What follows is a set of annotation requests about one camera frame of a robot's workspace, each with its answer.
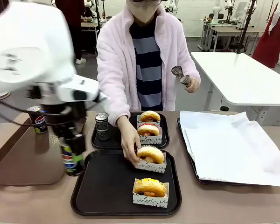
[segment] person's left hand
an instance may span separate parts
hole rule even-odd
[[[188,93],[194,93],[199,89],[199,81],[195,77],[190,77],[191,85],[189,87],[186,87],[185,90]]]

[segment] glazed donut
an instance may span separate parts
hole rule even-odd
[[[160,115],[154,111],[146,111],[140,115],[140,121],[142,122],[157,122],[160,120]]]
[[[164,154],[161,150],[153,146],[143,146],[137,151],[137,156],[147,162],[162,164],[164,162]]]
[[[150,197],[164,197],[166,188],[163,183],[158,180],[145,178],[138,180],[134,186],[134,192],[138,195],[145,195]]]
[[[137,132],[142,136],[158,136],[160,130],[155,125],[143,124],[138,127]]]

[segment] white shoe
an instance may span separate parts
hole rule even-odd
[[[85,62],[86,62],[85,58],[81,58],[81,59],[76,60],[76,64],[82,64],[82,63],[85,63]]]

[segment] black soda can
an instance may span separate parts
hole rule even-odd
[[[27,111],[32,112],[42,112],[42,108],[40,106],[32,106],[27,109]],[[46,120],[42,115],[33,115],[29,114],[32,124],[38,125],[38,127],[34,127],[34,130],[37,134],[44,134],[48,131],[48,127],[45,126]]]
[[[108,114],[98,113],[95,116],[95,126],[97,128],[99,140],[106,141],[110,138]]]
[[[60,149],[63,164],[68,176],[78,176],[84,171],[83,155],[75,155],[64,139],[60,139]]]

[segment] pepsi logo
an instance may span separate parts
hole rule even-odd
[[[45,117],[44,117],[44,116],[39,116],[37,119],[35,119],[35,123],[36,123],[37,125],[41,125],[41,124],[46,123]]]

